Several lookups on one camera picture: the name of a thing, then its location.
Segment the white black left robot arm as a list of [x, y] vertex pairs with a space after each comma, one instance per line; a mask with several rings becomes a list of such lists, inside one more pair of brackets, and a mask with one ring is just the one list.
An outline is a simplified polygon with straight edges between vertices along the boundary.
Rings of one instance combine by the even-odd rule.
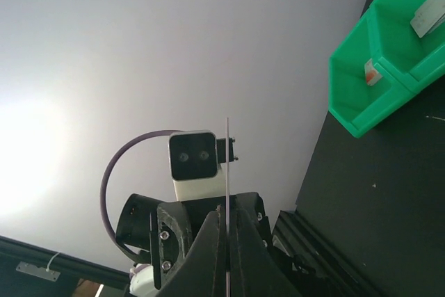
[[162, 202], [133, 194], [115, 242], [150, 265], [158, 296], [273, 296], [281, 279], [256, 193]]

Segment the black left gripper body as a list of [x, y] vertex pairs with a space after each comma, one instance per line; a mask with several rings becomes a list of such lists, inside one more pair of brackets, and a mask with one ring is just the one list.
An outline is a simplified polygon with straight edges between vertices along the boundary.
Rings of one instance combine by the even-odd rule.
[[[225, 208], [225, 197], [164, 202], [150, 214], [150, 257], [154, 267], [154, 286], [160, 289], [167, 282], [164, 262], [172, 267], [185, 260], [205, 218], [218, 206]], [[229, 210], [244, 209], [258, 236], [270, 241], [270, 224], [264, 211], [264, 202], [258, 193], [240, 193], [229, 197]]]

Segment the white cherry blossom card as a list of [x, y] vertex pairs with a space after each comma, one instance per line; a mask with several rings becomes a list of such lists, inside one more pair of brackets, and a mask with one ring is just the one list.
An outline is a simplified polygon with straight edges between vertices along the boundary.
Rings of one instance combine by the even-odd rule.
[[225, 224], [226, 224], [226, 297], [230, 297], [230, 187], [229, 187], [229, 118], [225, 118]]

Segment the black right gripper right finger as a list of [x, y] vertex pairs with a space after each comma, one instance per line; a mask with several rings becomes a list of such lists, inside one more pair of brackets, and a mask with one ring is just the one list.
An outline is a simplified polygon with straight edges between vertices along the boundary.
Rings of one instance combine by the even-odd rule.
[[273, 257], [268, 217], [233, 207], [229, 214], [230, 296], [301, 296]]

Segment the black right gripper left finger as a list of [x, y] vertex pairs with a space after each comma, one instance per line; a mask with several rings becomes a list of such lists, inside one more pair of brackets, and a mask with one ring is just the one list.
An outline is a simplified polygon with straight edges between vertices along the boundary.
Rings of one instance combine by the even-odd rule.
[[205, 218], [185, 260], [168, 271], [167, 282], [158, 295], [226, 295], [226, 224], [222, 207]]

